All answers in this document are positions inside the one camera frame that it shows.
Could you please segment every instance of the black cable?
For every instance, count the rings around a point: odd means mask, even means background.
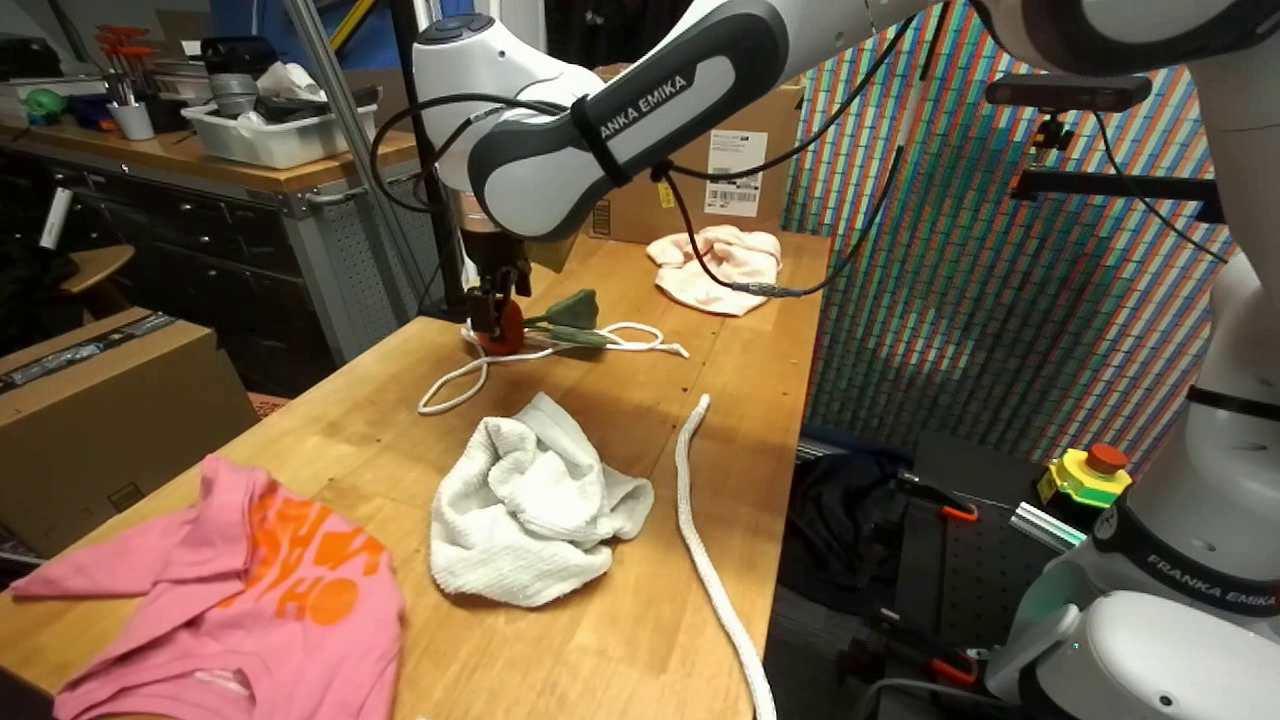
[[[876,720],[885,692],[944,697],[944,699],[970,705],[970,706],[1007,706],[997,697],[981,697],[981,692],[969,692],[969,689],[928,682],[928,679],[906,679],[906,675],[885,675],[856,705],[856,720]]]
[[[1194,250],[1204,250],[1204,254],[1211,254],[1211,258],[1218,258],[1218,265],[1228,265],[1224,250],[1217,250],[1217,246],[1201,244],[1194,235],[1188,235],[1182,226],[1175,226],[1148,195],[1137,193],[1137,183],[1127,178],[1127,170],[1123,170],[1123,163],[1118,163],[1118,154],[1115,154],[1115,149],[1112,149],[1112,133],[1107,133],[1105,113],[1090,113],[1090,118],[1095,118],[1095,133],[1105,136],[1105,154],[1107,154],[1112,170],[1127,183],[1127,193],[1131,193],[1175,241],[1191,244]]]
[[[690,174],[690,178],[706,178],[706,183],[733,183],[733,178],[749,178],[749,174],[759,174],[759,170],[773,170],[774,163],[786,163],[791,154],[806,153],[814,139],[822,139],[840,115],[863,97],[863,86],[879,76],[879,67],[887,64],[887,57],[895,50],[895,44],[912,33],[916,14],[906,14],[891,39],[885,44],[885,50],[871,60],[871,67],[852,84],[852,93],[837,104],[837,113],[812,133],[804,136],[795,149],[764,160],[764,163],[751,163],[751,166],[736,166],[736,170],[698,170],[698,166],[684,166],[684,163],[672,163],[675,174]]]
[[[837,258],[837,269],[831,269],[822,281],[806,284],[806,289],[786,289],[786,284],[736,284],[736,281],[714,275],[712,265],[702,258],[702,246],[696,244],[696,226],[690,226],[690,215],[687,215],[687,202],[684,202],[684,193],[679,193],[675,174],[672,174],[672,170],[660,170],[660,178],[672,188],[675,208],[679,208],[679,218],[684,218],[684,232],[687,232],[687,246],[690,246],[696,265],[702,269],[702,275],[706,275],[712,284],[736,289],[736,290],[749,290],[749,296],[791,296],[791,299],[795,299],[795,296],[814,296],[814,290],[822,290],[822,289],[827,289],[840,273],[848,273],[852,258],[863,250],[863,244],[871,241],[871,232],[876,232],[876,224],[879,224],[879,213],[885,213],[885,202],[887,202],[887,195],[891,195],[891,178],[895,178],[900,160],[905,160],[905,149],[891,149],[887,174],[885,174],[885,183],[879,183],[879,195],[876,195],[871,208],[868,208],[863,226],[858,226],[856,241],[843,246],[843,254]]]
[[[408,208],[408,213],[428,213],[423,202],[403,202],[385,170],[376,166],[378,160],[378,149],[388,139],[388,133],[395,125],[403,125],[411,113],[428,113],[428,108],[444,108],[444,104],[499,104],[499,108],[526,108],[526,113],[544,113],[544,115],[559,115],[562,104],[534,104],[534,100],[511,100],[511,97],[490,97],[490,93],[454,93],[454,97],[433,97],[433,100],[418,100],[418,104],[403,104],[398,113],[393,113],[376,133],[371,133],[371,144],[366,144],[366,160],[371,160],[371,183],[395,202],[395,208]],[[485,118],[490,113],[480,113],[480,115],[466,115],[459,129],[452,129],[452,136],[434,149],[433,160],[441,160],[474,118]]]

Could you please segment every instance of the wooden tabletop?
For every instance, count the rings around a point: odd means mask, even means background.
[[[785,235],[785,281],[812,284],[822,273],[822,241]],[[540,273],[534,289],[526,307],[594,289],[598,318],[660,323],[690,354],[504,364],[452,417],[417,417],[418,390],[466,354],[452,323],[411,318],[230,441],[225,457],[267,469],[393,546],[408,603],[395,697],[403,720],[751,716],[736,657],[675,530],[672,442],[698,390],[712,390],[690,442],[696,521],[733,603],[764,646],[819,299],[773,299],[744,318],[714,318],[660,296],[645,246],[616,241],[579,241],[566,269]],[[454,603],[428,576],[434,482],[480,417],[520,410],[534,390],[559,398],[613,469],[646,475],[656,508],[645,530],[616,546],[604,580],[550,607]],[[197,471],[182,471],[89,545],[190,499]],[[132,598],[10,603],[0,596],[0,668],[55,692],[120,633],[126,607]]]
[[[156,139],[122,139],[117,133],[91,133],[75,125],[55,129],[10,129],[0,125],[0,149],[27,153],[27,154],[55,154],[55,160],[109,160],[126,170],[163,170],[163,174],[187,174],[198,183],[230,183],[244,193],[303,193],[327,178],[352,178],[356,166],[346,154],[324,154],[296,166],[250,166],[203,154],[197,133],[158,133]],[[388,133],[378,149],[385,163],[417,160],[411,133]]]

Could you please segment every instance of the cardboard box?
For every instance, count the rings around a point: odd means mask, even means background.
[[[698,170],[749,166],[773,160],[795,144],[800,125],[800,84],[779,84],[757,104],[741,108],[706,136],[684,144],[672,160]],[[785,226],[785,193],[786,166],[779,163],[764,174],[736,178],[736,183],[702,183],[690,174],[675,174],[687,215],[696,226],[702,224],[736,224],[751,232],[779,232]],[[591,215],[598,235],[646,244],[664,232],[679,232],[679,208],[672,188],[634,174],[630,183],[616,188]]]
[[[132,307],[0,354],[0,523],[40,555],[256,419],[208,329],[144,318]]]

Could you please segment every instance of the wire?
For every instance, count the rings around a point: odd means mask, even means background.
[[[1191,244],[1194,250],[1204,250],[1204,254],[1211,254],[1211,258],[1218,258],[1218,265],[1228,265],[1224,250],[1217,250],[1217,246],[1201,244],[1194,235],[1188,235],[1182,226],[1175,226],[1148,195],[1137,193],[1131,174],[1123,170],[1123,163],[1118,163],[1118,154],[1115,154],[1115,149],[1112,149],[1112,133],[1107,133],[1105,113],[1090,113],[1090,118],[1095,118],[1095,133],[1105,136],[1105,154],[1107,154],[1112,170],[1127,183],[1127,193],[1131,193],[1175,241]]]
[[[871,208],[868,208],[863,226],[858,226],[856,241],[843,246],[843,254],[837,258],[837,269],[831,269],[822,281],[806,284],[806,289],[786,289],[786,284],[736,284],[736,281],[714,275],[712,265],[706,265],[706,254],[702,254],[702,246],[698,246],[698,241],[696,241],[696,226],[690,226],[690,215],[687,215],[687,202],[684,202],[684,193],[679,193],[675,174],[660,170],[660,178],[672,188],[675,213],[679,213],[684,232],[687,232],[690,258],[702,269],[702,275],[706,275],[712,284],[733,289],[733,290],[749,290],[749,296],[791,296],[791,299],[795,299],[795,296],[814,296],[814,290],[822,290],[822,289],[827,289],[837,275],[843,275],[843,273],[852,269],[852,258],[863,250],[863,244],[871,241],[871,232],[876,232],[876,224],[879,224],[879,213],[885,213],[885,202],[887,202],[887,195],[891,195],[900,160],[905,160],[905,149],[891,149],[887,174],[885,174],[885,183],[879,183],[879,195],[876,195]]]
[[[856,720],[876,720],[885,692],[944,697],[944,699],[981,705],[981,706],[1007,706],[997,697],[981,697],[981,692],[969,692],[969,689],[928,682],[928,679],[906,679],[906,675],[885,675],[856,705]]]
[[[764,675],[764,664],[759,664],[759,650],[744,626],[744,619],[736,614],[729,592],[724,592],[724,580],[714,571],[714,560],[706,555],[706,545],[702,536],[696,530],[696,521],[690,521],[690,492],[687,492],[687,442],[690,442],[690,433],[702,423],[712,407],[712,396],[698,396],[696,407],[687,410],[679,435],[675,435],[675,521],[679,521],[679,536],[684,536],[684,546],[690,555],[690,569],[696,569],[696,580],[702,582],[706,598],[712,598],[712,613],[744,668],[744,679],[749,679],[749,692],[751,692],[751,706],[757,706],[757,720],[774,720],[774,699],[773,699],[773,689],[768,689],[768,675]]]
[[[499,113],[504,108],[526,108],[526,113],[544,113],[544,115],[559,115],[562,104],[534,104],[534,100],[517,100],[517,97],[490,97],[490,93],[454,93],[454,97],[433,97],[433,100],[418,100],[418,104],[403,104],[398,113],[393,113],[376,133],[371,133],[371,144],[366,144],[366,160],[371,160],[371,183],[395,202],[395,208],[408,208],[408,213],[428,213],[423,202],[408,202],[398,201],[385,170],[376,166],[378,160],[378,149],[388,139],[388,133],[395,125],[403,125],[411,113],[428,113],[428,108],[446,108],[446,104],[494,104]],[[434,149],[434,154],[428,154],[433,163],[466,133],[474,129],[474,118],[485,118],[490,113],[480,113],[480,115],[466,115],[459,129],[446,133],[446,139]]]
[[[837,113],[812,133],[804,136],[795,149],[764,160],[764,163],[751,163],[751,166],[736,166],[736,170],[698,170],[698,166],[684,166],[684,163],[672,163],[675,174],[690,174],[690,178],[706,178],[706,183],[733,183],[733,178],[749,178],[749,174],[759,174],[774,163],[786,163],[791,154],[806,153],[814,139],[822,139],[840,115],[863,97],[863,86],[879,76],[879,67],[887,64],[887,57],[895,50],[895,44],[912,33],[916,14],[906,14],[891,39],[885,44],[885,50],[871,60],[871,67],[852,84],[852,93],[837,104]]]

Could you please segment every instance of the white cloth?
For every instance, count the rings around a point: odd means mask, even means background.
[[[540,607],[613,569],[604,538],[638,536],[651,482],[598,463],[585,426],[534,396],[486,417],[441,481],[433,576],[446,596]]]
[[[706,269],[729,284],[774,284],[779,241],[768,232],[741,232],[733,224],[706,224],[696,232],[696,246]],[[660,265],[656,284],[690,307],[714,315],[749,315],[764,296],[714,284],[690,254],[687,232],[672,232],[646,244],[646,258]]]

